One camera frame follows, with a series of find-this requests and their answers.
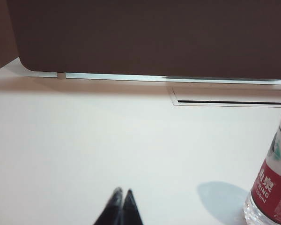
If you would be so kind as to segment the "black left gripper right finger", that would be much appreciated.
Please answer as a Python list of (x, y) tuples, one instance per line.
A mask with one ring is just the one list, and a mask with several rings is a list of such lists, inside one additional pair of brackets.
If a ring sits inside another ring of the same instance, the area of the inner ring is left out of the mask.
[(123, 205), (124, 225), (144, 225), (131, 189), (128, 190)]

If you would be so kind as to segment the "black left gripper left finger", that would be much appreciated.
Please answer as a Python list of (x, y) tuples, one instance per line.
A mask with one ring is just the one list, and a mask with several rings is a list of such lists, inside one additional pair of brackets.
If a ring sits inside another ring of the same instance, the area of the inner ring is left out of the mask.
[(123, 190), (117, 187), (114, 189), (94, 225), (119, 225), (122, 213), (122, 200)]

